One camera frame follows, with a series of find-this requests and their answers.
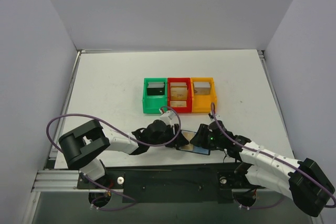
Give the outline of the blue credit card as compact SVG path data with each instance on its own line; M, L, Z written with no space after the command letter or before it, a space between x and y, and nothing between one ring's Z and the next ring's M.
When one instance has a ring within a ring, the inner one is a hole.
M202 147L197 147L197 146L194 146L193 147L193 153L196 153L196 154L201 154L201 155L210 155L210 150L208 149L205 149L205 148L202 148Z

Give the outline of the black leather card holder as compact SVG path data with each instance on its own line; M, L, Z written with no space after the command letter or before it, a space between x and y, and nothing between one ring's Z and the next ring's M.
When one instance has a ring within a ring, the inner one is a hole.
M188 130L182 130L182 135L188 140L188 144L178 147L178 151L184 151L188 153L194 153L194 154L200 154L200 155L210 155L210 150L204 149L202 147L197 147L193 144L191 144L191 139L196 135L196 132L188 131Z

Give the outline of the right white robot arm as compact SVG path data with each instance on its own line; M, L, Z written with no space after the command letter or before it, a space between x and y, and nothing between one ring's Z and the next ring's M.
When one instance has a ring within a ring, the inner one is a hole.
M293 200L304 213L317 217L327 207L334 186L312 159L300 161L274 153L251 139L225 129L222 121L201 124L190 143L207 150L226 151L241 162L242 176L255 186Z

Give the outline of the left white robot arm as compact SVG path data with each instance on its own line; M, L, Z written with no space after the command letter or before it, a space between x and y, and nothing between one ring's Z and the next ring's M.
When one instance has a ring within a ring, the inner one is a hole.
M98 181L105 177L106 168L98 156L103 151L123 152L128 155L140 155L151 145L165 144L166 147L179 148L189 141L179 131L179 125L167 125L155 120L146 128L131 133L135 141L127 137L117 137L106 130L96 119L91 120L59 139L59 144L70 170L79 170L90 179Z

